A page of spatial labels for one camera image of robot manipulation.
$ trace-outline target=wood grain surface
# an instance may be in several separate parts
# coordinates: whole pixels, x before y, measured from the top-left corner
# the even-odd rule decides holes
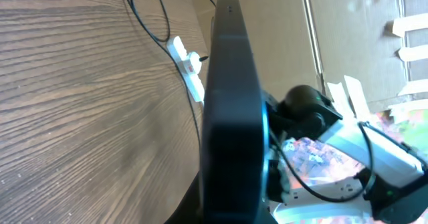
[[[207,54],[192,1],[164,4]],[[136,7],[165,36],[158,0]],[[0,223],[163,223],[198,160],[174,63],[124,0],[0,0]]]

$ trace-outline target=brown wooden surface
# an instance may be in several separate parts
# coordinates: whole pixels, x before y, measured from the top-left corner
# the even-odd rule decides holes
[[[192,1],[164,3],[207,54]],[[0,223],[162,223],[198,169],[183,86],[124,0],[0,0]]]

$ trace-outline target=white power strip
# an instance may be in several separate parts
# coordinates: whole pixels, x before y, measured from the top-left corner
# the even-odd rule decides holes
[[[199,54],[196,52],[190,52],[187,54],[179,36],[168,40],[167,48],[175,60],[175,63],[178,65],[193,99],[196,102],[202,102],[203,104],[205,89],[198,76],[202,67],[202,63],[199,61]]]

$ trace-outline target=robotic arm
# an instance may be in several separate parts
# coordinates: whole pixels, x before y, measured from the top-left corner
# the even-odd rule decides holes
[[[200,171],[167,223],[288,223],[337,215],[410,223],[426,210],[427,165],[410,147],[343,119],[309,86],[295,87],[280,103],[262,95],[238,0],[218,0],[211,37]],[[287,176],[269,159],[274,139],[284,132],[328,143],[372,166],[312,192],[334,200],[364,188],[363,194],[332,203],[305,188],[287,190],[281,185]],[[285,203],[284,192],[290,193]],[[267,200],[280,202],[271,213]]]

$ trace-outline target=cardboard box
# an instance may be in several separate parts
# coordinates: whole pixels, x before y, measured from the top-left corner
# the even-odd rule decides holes
[[[299,84],[330,95],[326,83],[344,82],[348,75],[361,81],[370,111],[378,112],[415,99],[416,95],[397,94],[408,81],[428,78],[428,60],[405,63],[397,56],[401,47],[428,44],[428,29],[402,39],[386,28],[396,18],[428,13],[426,0],[240,3],[261,84],[277,99]],[[207,0],[194,4],[209,48],[213,7]]]

